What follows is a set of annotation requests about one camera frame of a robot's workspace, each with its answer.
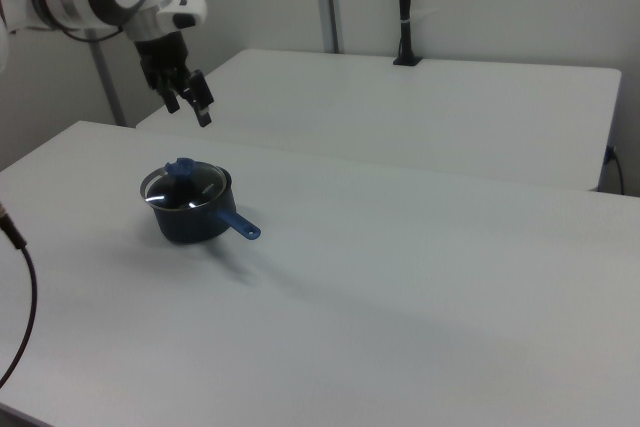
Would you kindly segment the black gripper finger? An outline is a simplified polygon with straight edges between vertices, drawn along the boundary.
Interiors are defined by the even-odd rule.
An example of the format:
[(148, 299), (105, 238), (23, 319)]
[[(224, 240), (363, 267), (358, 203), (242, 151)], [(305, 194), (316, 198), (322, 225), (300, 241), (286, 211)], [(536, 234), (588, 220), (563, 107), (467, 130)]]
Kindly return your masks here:
[(170, 114), (173, 114), (180, 109), (179, 101), (176, 98), (176, 92), (170, 84), (164, 83), (162, 85), (161, 96), (165, 102), (167, 111)]
[(191, 73), (187, 85), (191, 98), (189, 103), (194, 110), (198, 124), (201, 127), (206, 127), (211, 123), (209, 107), (214, 103), (214, 98), (205, 76), (201, 71), (195, 70)]

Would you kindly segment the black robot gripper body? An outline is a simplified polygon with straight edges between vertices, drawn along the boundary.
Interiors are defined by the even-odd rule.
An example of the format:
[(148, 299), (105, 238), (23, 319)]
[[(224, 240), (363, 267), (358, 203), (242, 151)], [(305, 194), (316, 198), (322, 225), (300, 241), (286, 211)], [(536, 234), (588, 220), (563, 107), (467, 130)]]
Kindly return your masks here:
[(150, 41), (135, 42), (140, 65), (148, 86), (164, 95), (171, 91), (182, 96), (191, 76), (186, 60), (188, 50), (180, 32)]

